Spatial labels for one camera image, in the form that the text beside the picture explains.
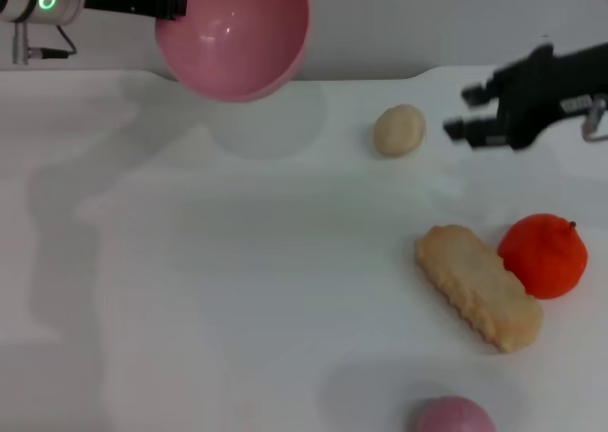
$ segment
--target pink object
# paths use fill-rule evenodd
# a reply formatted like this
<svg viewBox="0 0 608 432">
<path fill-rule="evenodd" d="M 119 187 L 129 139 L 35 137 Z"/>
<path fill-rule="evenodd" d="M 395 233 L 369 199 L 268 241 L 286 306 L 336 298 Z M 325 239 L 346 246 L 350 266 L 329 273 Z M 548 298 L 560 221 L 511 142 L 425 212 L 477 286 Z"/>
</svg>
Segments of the pink object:
<svg viewBox="0 0 608 432">
<path fill-rule="evenodd" d="M 485 410 L 463 397 L 433 401 L 420 415 L 415 432 L 497 432 Z"/>
<path fill-rule="evenodd" d="M 158 21 L 157 42 L 176 77 L 224 102 L 258 100 L 297 72 L 308 0 L 188 0 L 184 17 Z"/>
</svg>

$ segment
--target white table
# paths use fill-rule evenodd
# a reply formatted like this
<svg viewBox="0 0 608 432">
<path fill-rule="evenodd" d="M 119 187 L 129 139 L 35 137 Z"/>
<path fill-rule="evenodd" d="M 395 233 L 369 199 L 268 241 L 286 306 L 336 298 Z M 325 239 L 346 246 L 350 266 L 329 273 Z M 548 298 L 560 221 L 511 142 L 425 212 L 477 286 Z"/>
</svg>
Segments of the white table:
<svg viewBox="0 0 608 432">
<path fill-rule="evenodd" d="M 0 430 L 403 432 L 424 399 L 501 432 L 603 430 L 608 144 L 578 121 L 528 151 L 441 128 L 487 67 L 292 83 L 246 105 L 137 72 L 0 74 Z M 410 103 L 427 142 L 380 160 Z M 496 244 L 537 212 L 590 261 L 538 341 L 496 354 L 412 262 L 434 224 Z"/>
</svg>

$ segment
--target white surface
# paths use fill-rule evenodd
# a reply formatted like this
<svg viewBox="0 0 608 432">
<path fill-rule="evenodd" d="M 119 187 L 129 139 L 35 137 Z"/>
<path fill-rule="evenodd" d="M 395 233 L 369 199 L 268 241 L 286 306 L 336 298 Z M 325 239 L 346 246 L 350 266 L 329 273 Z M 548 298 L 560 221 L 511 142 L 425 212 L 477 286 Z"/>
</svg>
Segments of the white surface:
<svg viewBox="0 0 608 432">
<path fill-rule="evenodd" d="M 501 432 L 598 431 L 608 345 L 606 148 L 576 122 L 471 153 L 441 129 L 484 67 L 198 100 L 146 73 L 0 75 L 0 430 L 402 432 L 467 396 Z M 427 142 L 369 149 L 387 107 Z M 537 343 L 481 342 L 412 263 L 434 224 L 496 243 L 574 219 L 590 262 Z"/>
<path fill-rule="evenodd" d="M 311 0 L 313 27 L 300 78 L 412 76 L 438 65 L 501 64 L 533 47 L 558 51 L 608 41 L 608 0 Z M 80 54 L 38 67 L 145 68 L 165 72 L 154 21 L 87 10 L 66 28 Z M 34 26 L 34 46 L 64 47 Z M 0 24 L 0 68 L 10 64 L 12 26 Z"/>
</svg>

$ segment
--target led indicator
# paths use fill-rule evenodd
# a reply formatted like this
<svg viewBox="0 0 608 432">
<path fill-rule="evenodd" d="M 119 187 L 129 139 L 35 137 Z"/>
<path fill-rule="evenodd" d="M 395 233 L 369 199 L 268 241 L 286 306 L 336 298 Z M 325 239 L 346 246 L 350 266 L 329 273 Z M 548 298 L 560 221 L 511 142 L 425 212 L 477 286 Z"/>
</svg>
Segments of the led indicator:
<svg viewBox="0 0 608 432">
<path fill-rule="evenodd" d="M 38 6 L 41 9 L 51 9 L 55 6 L 57 0 L 38 0 Z"/>
</svg>

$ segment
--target cable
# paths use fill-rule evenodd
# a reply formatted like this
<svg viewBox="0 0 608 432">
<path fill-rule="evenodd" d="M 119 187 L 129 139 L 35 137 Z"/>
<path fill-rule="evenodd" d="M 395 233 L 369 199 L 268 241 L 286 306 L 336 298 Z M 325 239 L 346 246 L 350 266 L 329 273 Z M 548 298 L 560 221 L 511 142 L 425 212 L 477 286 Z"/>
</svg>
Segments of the cable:
<svg viewBox="0 0 608 432">
<path fill-rule="evenodd" d="M 72 40 L 69 39 L 69 37 L 67 36 L 67 34 L 61 28 L 61 26 L 55 26 L 55 27 L 57 28 L 57 30 L 59 31 L 59 33 L 61 34 L 61 36 L 64 37 L 64 40 L 66 40 L 66 43 L 68 43 L 69 46 L 72 49 L 70 52 L 67 53 L 67 55 L 76 55 L 78 53 L 78 49 L 76 48 L 76 45 L 74 45 L 74 43 L 72 42 Z"/>
</svg>

